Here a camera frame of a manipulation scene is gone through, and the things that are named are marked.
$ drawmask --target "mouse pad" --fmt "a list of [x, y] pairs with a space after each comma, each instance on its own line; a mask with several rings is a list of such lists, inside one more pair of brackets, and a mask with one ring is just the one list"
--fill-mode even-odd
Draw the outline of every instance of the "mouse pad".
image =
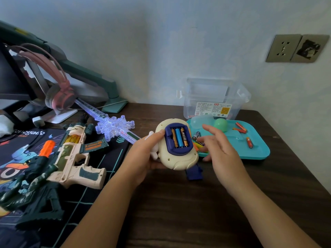
[[[63, 136], [64, 130], [35, 128], [29, 131], [15, 130], [12, 135], [0, 138], [0, 192], [5, 192], [15, 185], [13, 179], [28, 167], [25, 162], [37, 156], [47, 140], [56, 142], [53, 149], [56, 151]], [[102, 138], [103, 135], [94, 132], [87, 137], [85, 143]], [[114, 137], [108, 145], [110, 148], [106, 152], [90, 152], [89, 160], [92, 167], [107, 170], [105, 184], [120, 167], [129, 143], [122, 137]], [[40, 229], [16, 230], [15, 223], [20, 219], [22, 212], [6, 212], [0, 208], [0, 247], [60, 247], [89, 210], [100, 191], [79, 184], [74, 184], [68, 189], [61, 186], [58, 196], [64, 210], [63, 220], [52, 222], [51, 225]]]

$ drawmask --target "monitor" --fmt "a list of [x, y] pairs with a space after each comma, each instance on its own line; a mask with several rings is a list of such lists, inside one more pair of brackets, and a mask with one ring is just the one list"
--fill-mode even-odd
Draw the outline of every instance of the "monitor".
[[0, 99], [31, 101], [36, 97], [18, 63], [0, 41]]

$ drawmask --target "hand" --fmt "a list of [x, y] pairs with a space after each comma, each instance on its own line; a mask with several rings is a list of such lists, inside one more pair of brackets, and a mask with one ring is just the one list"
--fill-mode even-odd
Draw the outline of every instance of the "hand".
[[232, 195], [235, 190], [252, 182], [237, 151], [225, 134], [213, 126], [203, 124], [202, 127], [213, 134], [197, 139], [205, 143], [200, 151], [209, 152], [203, 161], [212, 161], [215, 174], [227, 191]]
[[160, 130], [149, 136], [146, 140], [145, 138], [147, 136], [136, 141], [117, 173], [130, 176], [133, 185], [137, 187], [145, 179], [148, 170], [166, 169], [161, 162], [154, 161], [150, 157], [152, 148], [161, 141], [164, 134], [165, 130]]

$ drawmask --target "blue battery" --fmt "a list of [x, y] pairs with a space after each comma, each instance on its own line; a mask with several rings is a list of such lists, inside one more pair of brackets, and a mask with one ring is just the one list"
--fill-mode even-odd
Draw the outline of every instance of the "blue battery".
[[180, 130], [177, 128], [177, 129], [175, 129], [175, 131], [176, 131], [176, 138], [177, 138], [178, 146], [179, 146], [179, 147], [184, 147], [184, 144], [183, 144], [183, 140], [182, 140], [182, 137], [181, 137]]

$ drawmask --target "toy gun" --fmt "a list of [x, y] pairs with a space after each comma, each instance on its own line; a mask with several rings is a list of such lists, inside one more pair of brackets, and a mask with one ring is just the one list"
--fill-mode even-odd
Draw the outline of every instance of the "toy gun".
[[60, 142], [59, 150], [54, 154], [54, 165], [58, 168], [48, 178], [68, 188], [72, 184], [81, 184], [93, 189], [101, 189], [106, 177], [106, 169], [88, 166], [90, 152], [108, 147], [103, 138], [85, 144], [86, 135], [93, 131], [93, 124], [86, 124], [87, 118], [71, 124]]
[[[57, 194], [59, 184], [46, 181], [46, 178], [57, 170], [49, 159], [54, 146], [54, 141], [46, 141], [39, 156], [27, 161], [29, 168], [16, 178], [15, 186], [0, 194], [0, 207], [6, 211], [24, 212], [16, 222], [18, 229], [38, 228], [41, 222], [62, 220], [64, 211]], [[45, 206], [48, 202], [51, 207], [47, 211]]]
[[120, 118], [110, 118], [108, 114], [99, 111], [97, 108], [85, 103], [83, 100], [76, 99], [75, 103], [98, 122], [95, 130], [98, 134], [104, 134], [107, 142], [115, 136], [121, 136], [131, 144], [134, 144], [140, 139], [140, 137], [129, 130], [134, 129], [134, 121], [126, 121], [124, 115]]

